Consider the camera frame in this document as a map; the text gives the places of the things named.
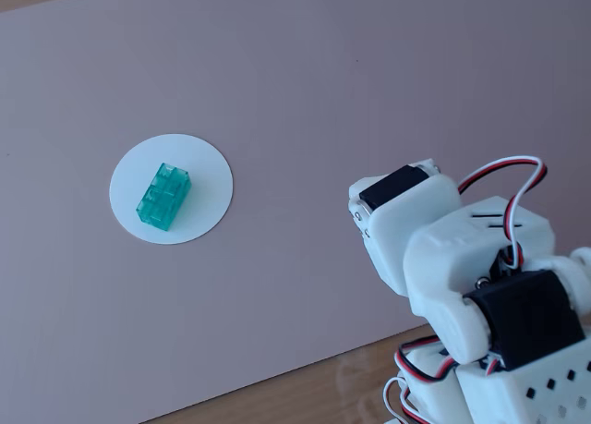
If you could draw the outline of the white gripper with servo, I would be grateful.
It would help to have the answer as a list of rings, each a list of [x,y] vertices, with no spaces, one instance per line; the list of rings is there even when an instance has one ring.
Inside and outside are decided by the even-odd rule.
[[[403,261],[411,236],[460,207],[455,182],[432,159],[361,178],[349,188],[348,211],[372,264],[402,297],[408,296]]]

